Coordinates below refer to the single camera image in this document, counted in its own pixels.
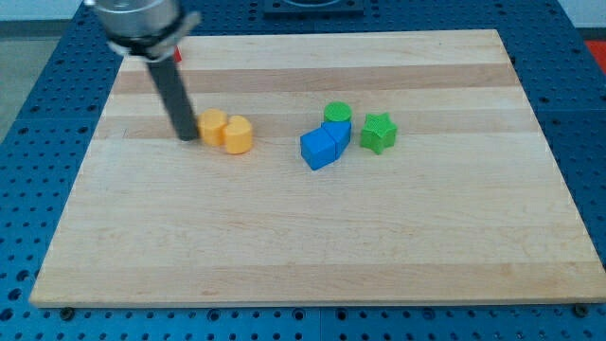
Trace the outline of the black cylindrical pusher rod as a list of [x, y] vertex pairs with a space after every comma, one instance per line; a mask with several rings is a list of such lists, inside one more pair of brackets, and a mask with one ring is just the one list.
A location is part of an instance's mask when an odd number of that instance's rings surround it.
[[195, 115], [174, 59], [147, 63], [147, 68], [177, 137], [182, 141], [198, 139]]

